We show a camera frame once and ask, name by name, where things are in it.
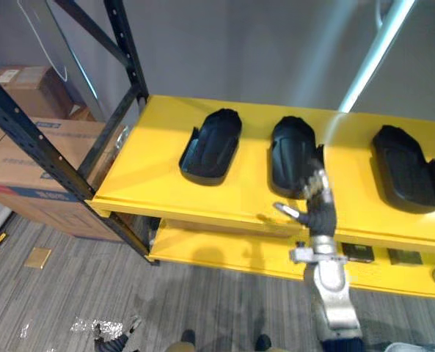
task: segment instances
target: gray wall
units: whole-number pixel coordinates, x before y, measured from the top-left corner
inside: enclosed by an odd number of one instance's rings
[[[102,1],[78,3],[112,33]],[[373,0],[125,6],[153,94],[336,109],[376,34]],[[111,114],[128,87],[122,67],[56,5],[53,11]],[[48,62],[16,1],[0,0],[0,67],[8,64]],[[435,119],[435,1],[418,1],[354,109]]]

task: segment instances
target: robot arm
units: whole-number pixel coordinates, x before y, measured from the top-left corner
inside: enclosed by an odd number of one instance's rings
[[[344,265],[334,241],[336,210],[328,177],[319,163],[304,189],[307,213],[274,203],[274,207],[310,229],[310,245],[297,243],[290,251],[295,263],[306,263],[304,281],[312,296],[312,313],[318,339],[325,351],[363,351],[362,332],[349,298]]]

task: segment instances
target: yellow shelf board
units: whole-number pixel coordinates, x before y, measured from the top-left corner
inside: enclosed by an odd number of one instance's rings
[[[220,186],[185,179],[178,161],[193,127],[220,108],[243,122],[240,144]],[[382,125],[410,133],[427,159],[435,158],[435,122],[372,114],[219,100],[150,97],[142,116],[91,201],[95,209],[200,222],[288,236],[300,230],[273,209],[287,202],[268,186],[271,132],[284,116],[302,117],[325,144],[324,158],[338,213],[339,239],[435,252],[435,212],[412,214],[386,204],[377,189],[370,143]],[[289,200],[304,210],[304,202]]]
[[[149,258],[303,280],[305,264],[289,260],[296,240],[295,236],[271,238],[183,230],[162,220]],[[435,298],[435,254],[422,253],[423,265],[413,267],[391,265],[385,248],[374,247],[373,251],[373,263],[346,265],[352,287]]]

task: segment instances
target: small label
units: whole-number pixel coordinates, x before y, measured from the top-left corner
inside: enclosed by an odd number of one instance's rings
[[[46,127],[46,128],[59,128],[59,127],[61,127],[61,124],[57,123],[57,122],[41,122],[41,121],[38,121],[38,122],[36,122],[36,126],[37,127]]]
[[[0,83],[9,83],[20,70],[7,70],[0,75]]]

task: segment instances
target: black plastic tray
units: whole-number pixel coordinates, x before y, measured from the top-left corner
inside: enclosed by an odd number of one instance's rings
[[[194,128],[180,159],[182,175],[204,186],[219,185],[225,179],[238,148],[241,120],[237,111],[220,109]]]
[[[435,159],[427,162],[419,143],[390,125],[376,134],[373,146],[388,203],[410,213],[434,211]]]
[[[310,159],[323,164],[323,145],[316,147],[313,129],[301,117],[283,117],[274,126],[270,156],[273,191],[303,199],[302,188],[313,171]]]

